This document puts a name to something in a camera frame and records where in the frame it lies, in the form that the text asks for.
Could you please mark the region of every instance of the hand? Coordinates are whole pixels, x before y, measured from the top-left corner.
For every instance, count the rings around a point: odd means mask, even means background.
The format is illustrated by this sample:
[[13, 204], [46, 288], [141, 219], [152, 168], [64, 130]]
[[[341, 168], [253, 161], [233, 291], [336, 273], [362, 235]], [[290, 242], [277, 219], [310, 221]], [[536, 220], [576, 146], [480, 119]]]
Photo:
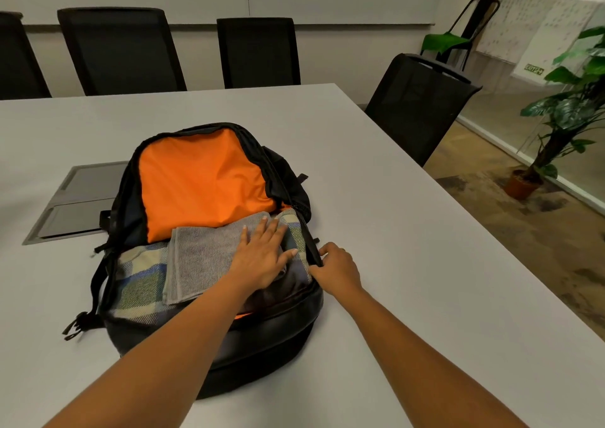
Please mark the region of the hand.
[[289, 249], [279, 254], [279, 244], [288, 226], [280, 226], [274, 219], [267, 226], [267, 218], [262, 218], [248, 242], [248, 229], [241, 231], [241, 238], [228, 276], [243, 282], [250, 293], [268, 287], [284, 266], [298, 253]]
[[325, 254], [323, 267], [308, 268], [325, 292], [342, 304], [349, 295], [363, 291], [359, 271], [350, 254], [332, 242], [321, 247], [320, 255]]

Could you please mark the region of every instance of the gray towel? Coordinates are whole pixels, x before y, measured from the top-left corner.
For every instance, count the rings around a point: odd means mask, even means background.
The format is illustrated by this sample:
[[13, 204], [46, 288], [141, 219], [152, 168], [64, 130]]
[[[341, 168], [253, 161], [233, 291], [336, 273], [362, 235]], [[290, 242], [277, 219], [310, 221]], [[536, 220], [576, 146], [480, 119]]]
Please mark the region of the gray towel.
[[270, 217], [261, 211], [223, 227], [174, 229], [168, 244], [163, 302], [170, 305], [191, 300], [213, 286], [229, 271], [242, 227], [253, 231], [263, 216]]

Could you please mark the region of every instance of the green cushion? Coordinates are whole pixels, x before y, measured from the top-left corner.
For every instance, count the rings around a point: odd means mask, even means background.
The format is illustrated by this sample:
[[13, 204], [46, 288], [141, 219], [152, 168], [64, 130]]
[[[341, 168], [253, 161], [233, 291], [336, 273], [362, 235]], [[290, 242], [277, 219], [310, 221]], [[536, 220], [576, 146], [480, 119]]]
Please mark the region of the green cushion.
[[453, 35], [451, 33], [444, 33], [442, 35], [427, 35], [424, 37], [422, 49], [436, 50], [438, 53], [442, 54], [448, 49], [450, 49], [452, 46], [457, 46], [458, 44], [464, 44], [468, 42], [469, 40], [465, 38], [460, 38], [459, 36]]

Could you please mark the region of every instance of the black backpack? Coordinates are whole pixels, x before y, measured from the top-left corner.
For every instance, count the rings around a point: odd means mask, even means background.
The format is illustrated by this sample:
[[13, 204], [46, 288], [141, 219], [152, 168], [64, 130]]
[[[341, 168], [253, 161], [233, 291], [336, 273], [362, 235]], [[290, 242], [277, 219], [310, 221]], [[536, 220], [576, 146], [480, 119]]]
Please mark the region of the black backpack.
[[[148, 217], [143, 200], [139, 161], [145, 149], [160, 140], [185, 137], [186, 142], [208, 142], [206, 138], [199, 136], [232, 137], [233, 134], [247, 160], [260, 168], [266, 196], [275, 201], [276, 210], [282, 207], [295, 210], [301, 225], [308, 264], [321, 265], [321, 257], [306, 226], [311, 219], [308, 196], [301, 186], [306, 176], [297, 177], [283, 157], [262, 147], [245, 128], [231, 123], [207, 124], [174, 133], [158, 134], [142, 142], [135, 150], [122, 176], [112, 209], [101, 213], [101, 227], [108, 232], [109, 237], [104, 245], [95, 249], [96, 253], [103, 252], [104, 255], [91, 281], [93, 306], [90, 312], [80, 313], [65, 329], [65, 340], [72, 339], [82, 331], [104, 327], [120, 356], [123, 356], [161, 327], [161, 321], [165, 323], [186, 307], [188, 303], [179, 304], [174, 311], [170, 311], [167, 318], [152, 325], [117, 318], [110, 311], [118, 295], [118, 258], [124, 251], [154, 243], [148, 239]], [[107, 284], [100, 296], [105, 279]], [[267, 289], [253, 293], [246, 301], [246, 315], [233, 321], [198, 399], [222, 394], [260, 379], [291, 361], [302, 349], [320, 313], [323, 294], [313, 279], [303, 286], [289, 283], [285, 279], [287, 278], [276, 280]]]

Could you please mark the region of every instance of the office chair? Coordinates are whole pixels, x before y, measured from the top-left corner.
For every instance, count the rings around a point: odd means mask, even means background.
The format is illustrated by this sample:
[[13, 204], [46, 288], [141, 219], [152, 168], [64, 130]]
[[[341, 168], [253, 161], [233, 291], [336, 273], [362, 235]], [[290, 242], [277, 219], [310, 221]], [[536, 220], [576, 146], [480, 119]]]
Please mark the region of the office chair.
[[86, 95], [187, 90], [161, 9], [68, 8], [57, 17]]
[[49, 88], [18, 14], [0, 12], [0, 100], [48, 98]]
[[378, 84], [366, 114], [422, 166], [480, 89], [448, 65], [399, 54]]
[[225, 88], [261, 88], [301, 83], [292, 19], [217, 19]]
[[462, 18], [462, 16], [466, 13], [466, 11], [471, 7], [471, 5], [477, 2], [477, 6], [475, 6], [475, 10], [471, 14], [471, 18], [468, 20], [462, 35], [460, 38], [464, 38], [468, 40], [462, 44], [455, 44], [451, 46], [448, 50], [444, 52], [440, 52], [437, 54], [437, 61], [442, 63], [448, 63], [450, 59], [451, 52], [455, 49], [460, 49], [465, 51], [464, 62], [462, 63], [462, 71], [466, 68], [466, 62], [468, 61], [468, 57], [471, 53], [471, 49], [473, 48], [473, 44], [475, 39], [479, 36], [479, 34], [483, 31], [483, 29], [488, 25], [489, 21], [494, 17], [495, 13], [500, 9], [500, 0], [471, 0], [468, 2], [464, 10], [460, 13], [456, 21], [447, 31], [447, 34], [451, 34], [451, 31], [458, 24], [458, 21]]

